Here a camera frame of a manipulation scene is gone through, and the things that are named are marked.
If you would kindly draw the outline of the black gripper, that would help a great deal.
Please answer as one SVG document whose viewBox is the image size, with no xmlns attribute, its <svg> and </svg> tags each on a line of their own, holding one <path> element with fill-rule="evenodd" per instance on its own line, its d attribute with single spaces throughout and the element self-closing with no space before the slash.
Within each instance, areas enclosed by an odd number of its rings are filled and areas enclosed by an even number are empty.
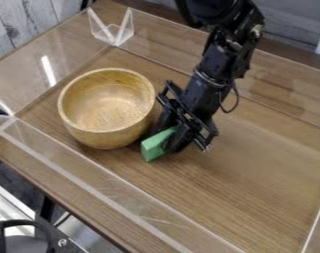
<svg viewBox="0 0 320 253">
<path fill-rule="evenodd" d="M 163 145 L 167 153 L 179 152 L 191 142 L 206 150 L 218 135 L 213 115 L 234 86 L 234 80 L 228 77 L 233 59 L 233 52 L 211 43 L 194 67 L 186 87 L 181 89 L 170 80 L 165 82 L 158 95 L 162 112 L 157 133 L 175 127 Z"/>
</svg>

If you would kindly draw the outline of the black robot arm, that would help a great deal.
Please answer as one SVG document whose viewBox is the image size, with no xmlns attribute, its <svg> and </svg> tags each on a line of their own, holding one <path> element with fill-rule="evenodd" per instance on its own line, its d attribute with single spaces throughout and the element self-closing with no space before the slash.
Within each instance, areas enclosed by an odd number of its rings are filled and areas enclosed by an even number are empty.
<svg viewBox="0 0 320 253">
<path fill-rule="evenodd" d="M 229 113 L 224 101 L 237 93 L 236 80 L 246 75 L 254 50 L 264 35 L 265 15 L 253 0 L 174 0 L 186 24 L 210 29 L 202 58 L 187 85 L 167 81 L 158 94 L 162 105 L 157 132 L 174 133 L 161 144 L 166 153 L 194 143 L 206 149 L 218 129 L 217 112 Z"/>
</svg>

